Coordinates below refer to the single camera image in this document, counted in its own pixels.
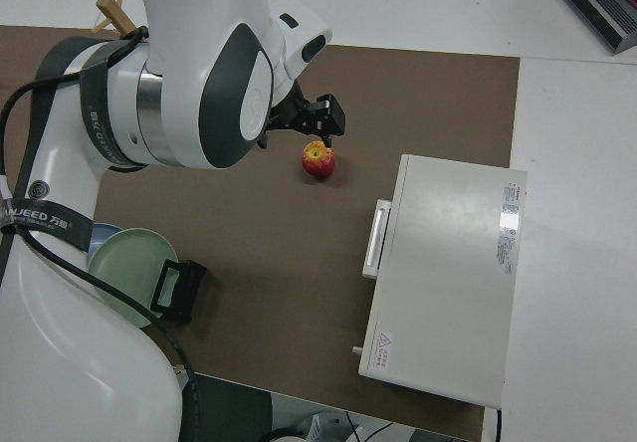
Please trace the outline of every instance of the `warning label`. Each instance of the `warning label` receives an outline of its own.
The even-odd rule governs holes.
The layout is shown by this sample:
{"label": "warning label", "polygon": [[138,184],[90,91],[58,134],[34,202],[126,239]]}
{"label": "warning label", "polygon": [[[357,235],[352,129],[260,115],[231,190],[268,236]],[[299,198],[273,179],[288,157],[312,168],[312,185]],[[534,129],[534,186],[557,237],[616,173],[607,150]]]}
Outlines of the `warning label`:
{"label": "warning label", "polygon": [[377,331],[374,343],[372,367],[374,369],[387,370],[389,354],[394,336],[391,332]]}

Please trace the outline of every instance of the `wooden clothespin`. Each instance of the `wooden clothespin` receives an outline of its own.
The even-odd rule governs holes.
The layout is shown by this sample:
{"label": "wooden clothespin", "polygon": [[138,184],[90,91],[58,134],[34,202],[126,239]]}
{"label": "wooden clothespin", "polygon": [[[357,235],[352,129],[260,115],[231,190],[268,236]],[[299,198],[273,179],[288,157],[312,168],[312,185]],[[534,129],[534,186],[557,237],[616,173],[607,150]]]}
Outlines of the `wooden clothespin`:
{"label": "wooden clothespin", "polygon": [[132,21],[128,18],[123,9],[121,9],[121,3],[123,0],[98,0],[96,6],[102,11],[106,18],[93,27],[93,32],[99,32],[108,24],[113,24],[116,31],[125,36],[134,32],[137,28]]}

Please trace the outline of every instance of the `plate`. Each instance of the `plate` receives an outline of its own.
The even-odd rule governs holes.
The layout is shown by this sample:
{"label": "plate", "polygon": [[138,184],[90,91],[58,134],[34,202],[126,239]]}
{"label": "plate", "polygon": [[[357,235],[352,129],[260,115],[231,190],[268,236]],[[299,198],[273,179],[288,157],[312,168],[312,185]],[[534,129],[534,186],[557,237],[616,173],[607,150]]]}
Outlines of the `plate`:
{"label": "plate", "polygon": [[[89,273],[150,309],[165,260],[179,261],[175,250],[163,236],[144,228],[130,228],[110,236],[97,248],[89,262]],[[159,298],[161,305],[170,306],[178,277],[177,271],[168,270]],[[107,305],[133,325],[143,328],[149,324],[129,305],[101,290],[98,293]]]}

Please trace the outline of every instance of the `red apple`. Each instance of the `red apple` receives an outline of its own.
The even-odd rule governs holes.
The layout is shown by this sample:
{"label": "red apple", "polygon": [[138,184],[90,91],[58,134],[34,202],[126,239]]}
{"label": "red apple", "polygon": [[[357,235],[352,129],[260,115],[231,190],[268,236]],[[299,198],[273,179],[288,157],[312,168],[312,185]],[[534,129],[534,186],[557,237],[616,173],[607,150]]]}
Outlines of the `red apple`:
{"label": "red apple", "polygon": [[335,161],[334,150],[327,148],[320,140],[308,143],[303,149],[303,157],[301,158],[303,168],[319,180],[331,175]]}

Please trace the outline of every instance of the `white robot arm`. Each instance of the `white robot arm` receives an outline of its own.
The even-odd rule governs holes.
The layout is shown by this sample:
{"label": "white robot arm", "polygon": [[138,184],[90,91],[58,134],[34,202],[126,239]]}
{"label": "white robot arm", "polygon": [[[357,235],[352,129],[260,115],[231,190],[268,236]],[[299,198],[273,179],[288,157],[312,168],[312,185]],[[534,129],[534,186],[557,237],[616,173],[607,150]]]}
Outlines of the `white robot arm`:
{"label": "white robot arm", "polygon": [[[34,251],[41,245],[85,267],[109,168],[225,168],[255,143],[265,147],[269,129],[327,144],[344,133],[333,96],[309,103],[296,84],[330,39],[301,3],[143,1],[147,42],[138,31],[51,51],[38,80],[64,74],[66,82],[35,86],[14,195],[0,176],[3,440],[175,442],[182,432],[181,393],[164,354],[80,273]],[[11,234],[16,228],[26,240]]]}

